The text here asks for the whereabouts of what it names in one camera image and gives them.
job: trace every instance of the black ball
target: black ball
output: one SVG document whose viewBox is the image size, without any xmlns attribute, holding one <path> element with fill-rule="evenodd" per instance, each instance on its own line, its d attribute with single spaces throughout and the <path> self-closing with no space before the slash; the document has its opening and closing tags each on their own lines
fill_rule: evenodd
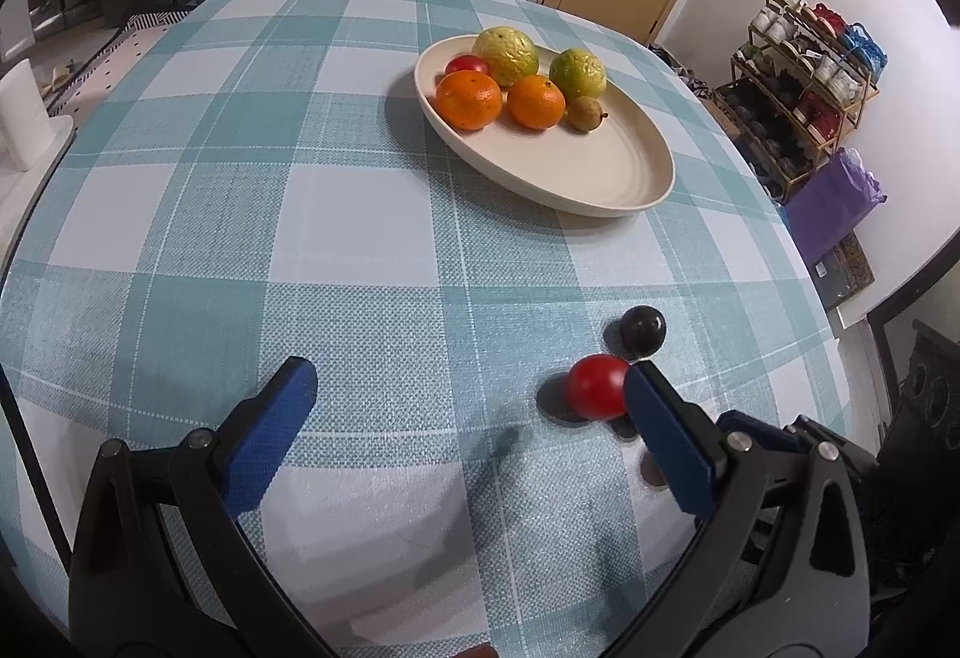
<svg viewBox="0 0 960 658">
<path fill-rule="evenodd" d="M 620 318 L 620 338 L 632 358 L 650 357 L 664 345 L 666 319 L 653 306 L 634 306 Z"/>
</svg>

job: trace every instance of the yellow fruit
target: yellow fruit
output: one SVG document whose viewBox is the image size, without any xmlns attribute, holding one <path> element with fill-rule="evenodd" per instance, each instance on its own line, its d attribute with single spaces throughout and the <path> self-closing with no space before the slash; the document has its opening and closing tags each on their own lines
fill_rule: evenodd
<svg viewBox="0 0 960 658">
<path fill-rule="evenodd" d="M 539 71 L 534 42 L 512 26 L 493 26 L 477 35 L 474 56 L 490 66 L 490 76 L 501 86 L 512 86 Z"/>
<path fill-rule="evenodd" d="M 563 118 L 566 108 L 560 89 L 547 76 L 526 76 L 510 87 L 507 110 L 517 124 L 548 129 Z"/>
<path fill-rule="evenodd" d="M 607 71 L 588 50 L 567 49 L 550 63 L 550 80 L 569 103 L 578 97 L 600 97 L 607 88 Z"/>
</svg>

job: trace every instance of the white cylinder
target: white cylinder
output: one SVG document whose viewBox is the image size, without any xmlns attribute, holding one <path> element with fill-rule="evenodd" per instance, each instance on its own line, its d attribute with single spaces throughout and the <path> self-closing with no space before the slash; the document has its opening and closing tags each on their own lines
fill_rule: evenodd
<svg viewBox="0 0 960 658">
<path fill-rule="evenodd" d="M 21 172 L 30 170 L 53 143 L 54 130 L 28 59 L 0 79 L 0 136 Z"/>
</svg>

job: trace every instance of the blue and white tablecloth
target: blue and white tablecloth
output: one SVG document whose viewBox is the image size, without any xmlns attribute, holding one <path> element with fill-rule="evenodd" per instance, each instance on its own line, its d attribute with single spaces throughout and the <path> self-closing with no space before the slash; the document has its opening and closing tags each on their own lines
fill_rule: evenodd
<svg viewBox="0 0 960 658">
<path fill-rule="evenodd" d="M 416 56 L 497 25 L 603 59 L 674 152 L 667 201 L 558 214 L 445 148 L 414 99 Z M 536 391 L 603 351 L 637 303 L 666 315 L 656 363 L 710 415 L 845 430 L 846 379 L 799 255 L 651 52 L 515 0 L 208 0 L 56 170 L 0 297 L 0 362 L 72 539 L 102 440 L 176 444 L 308 357 L 317 408 L 242 524 L 320 634 L 356 655 L 491 640 L 507 658 L 589 656 L 690 523 L 640 479 L 642 442 L 558 426 Z M 6 426 L 0 529 L 65 620 Z"/>
</svg>

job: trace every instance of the purple bag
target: purple bag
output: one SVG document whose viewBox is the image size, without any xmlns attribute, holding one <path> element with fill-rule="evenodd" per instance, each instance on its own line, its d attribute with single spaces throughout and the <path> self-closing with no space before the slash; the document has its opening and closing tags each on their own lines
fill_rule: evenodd
<svg viewBox="0 0 960 658">
<path fill-rule="evenodd" d="M 790 235 L 810 268 L 887 199 L 856 151 L 840 148 L 786 204 Z"/>
</svg>

